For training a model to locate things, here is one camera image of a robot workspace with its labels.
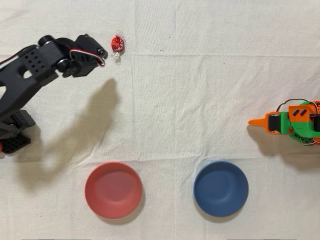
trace white tablecloth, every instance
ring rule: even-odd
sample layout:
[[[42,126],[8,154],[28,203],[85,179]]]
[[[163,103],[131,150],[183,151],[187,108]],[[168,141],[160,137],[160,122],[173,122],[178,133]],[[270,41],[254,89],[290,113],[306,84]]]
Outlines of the white tablecloth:
[[[286,99],[320,98],[319,0],[1,0],[0,29],[1,60],[48,34],[89,34],[110,53],[105,68],[60,77],[24,107],[37,125],[25,131],[32,144],[1,155],[1,240],[320,239],[320,147],[247,126]],[[236,215],[196,207],[206,157],[246,174]],[[107,161],[143,182],[123,219],[98,217],[84,198]]]

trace black wire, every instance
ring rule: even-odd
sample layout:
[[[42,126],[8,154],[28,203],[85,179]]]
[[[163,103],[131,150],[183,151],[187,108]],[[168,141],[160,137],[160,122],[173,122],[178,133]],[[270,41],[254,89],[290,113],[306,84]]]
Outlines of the black wire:
[[[280,110],[280,108],[281,108],[281,106],[282,106],[283,104],[286,104],[287,102],[293,101],[293,100],[303,100],[303,101],[307,101],[307,102],[313,104],[313,106],[314,106],[314,108],[315,108],[316,115],[318,115],[318,107],[317,107],[317,105],[316,105],[313,101],[310,101],[310,100],[307,100],[307,99],[304,99],[304,98],[292,98],[292,99],[289,99],[289,100],[285,101],[284,103],[281,103],[281,104],[278,106],[278,108],[276,109],[276,112],[279,112],[279,110]]]
[[[30,48],[30,47],[38,47],[38,46],[34,44],[34,45],[30,45],[30,46],[26,46],[26,47],[22,48],[20,51],[18,51],[17,53],[15,53],[14,55],[12,55],[11,57],[9,57],[9,58],[1,61],[1,62],[0,62],[0,66],[1,66],[2,64],[5,64],[6,62],[10,61],[10,60],[13,59],[15,56],[17,56],[19,53],[21,53],[22,51],[24,51],[24,50],[26,50],[27,48]]]

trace wrapped candy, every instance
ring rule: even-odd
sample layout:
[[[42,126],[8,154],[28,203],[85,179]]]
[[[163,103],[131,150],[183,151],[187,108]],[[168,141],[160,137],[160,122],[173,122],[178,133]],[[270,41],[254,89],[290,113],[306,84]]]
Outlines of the wrapped candy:
[[[120,52],[125,48],[124,40],[120,36],[115,35],[111,40],[111,48],[113,50],[114,62],[120,62]]]

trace bowl rim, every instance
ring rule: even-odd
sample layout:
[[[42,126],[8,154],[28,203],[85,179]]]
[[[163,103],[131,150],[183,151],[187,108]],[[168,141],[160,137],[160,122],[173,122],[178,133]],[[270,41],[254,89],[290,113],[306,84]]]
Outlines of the bowl rim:
[[[140,183],[139,185],[141,186],[141,196],[140,196],[140,200],[139,200],[139,203],[137,204],[137,206],[136,206],[131,212],[129,212],[127,215],[122,216],[122,217],[119,217],[119,218],[108,218],[108,217],[105,217],[105,216],[101,216],[100,214],[98,214],[97,212],[95,212],[95,211],[91,208],[91,206],[90,206],[90,204],[88,203],[88,200],[87,200],[86,188],[87,188],[87,183],[88,183],[88,180],[89,180],[90,176],[91,176],[98,168],[100,168],[100,167],[102,167],[102,166],[104,166],[104,165],[108,165],[108,164],[119,164],[119,165],[124,165],[124,166],[128,167],[128,168],[131,169],[131,170],[134,172],[134,174],[138,177],[139,183]],[[84,199],[85,199],[85,202],[86,202],[87,206],[88,206],[88,207],[91,209],[91,211],[94,212],[96,215],[98,215],[98,216],[100,216],[100,217],[102,217],[102,218],[105,218],[105,219],[121,219],[121,218],[124,218],[124,217],[128,216],[129,214],[131,214],[131,213],[139,206],[139,204],[140,204],[140,202],[141,202],[141,199],[142,199],[143,191],[144,191],[144,190],[143,190],[143,184],[142,184],[141,178],[140,178],[139,174],[136,172],[136,170],[134,170],[131,166],[129,166],[128,164],[126,164],[126,163],[124,163],[124,162],[120,162],[120,161],[107,161],[107,162],[103,162],[103,163],[99,164],[98,166],[96,166],[96,167],[88,174],[88,176],[86,177],[85,183],[84,183],[83,194],[84,194]]]

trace red bowl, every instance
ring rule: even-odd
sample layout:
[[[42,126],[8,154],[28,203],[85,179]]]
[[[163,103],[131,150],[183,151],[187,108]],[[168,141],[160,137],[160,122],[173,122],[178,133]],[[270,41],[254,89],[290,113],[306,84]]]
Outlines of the red bowl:
[[[84,196],[89,208],[107,219],[129,215],[139,205],[142,183],[129,165],[110,161],[97,166],[84,185]]]

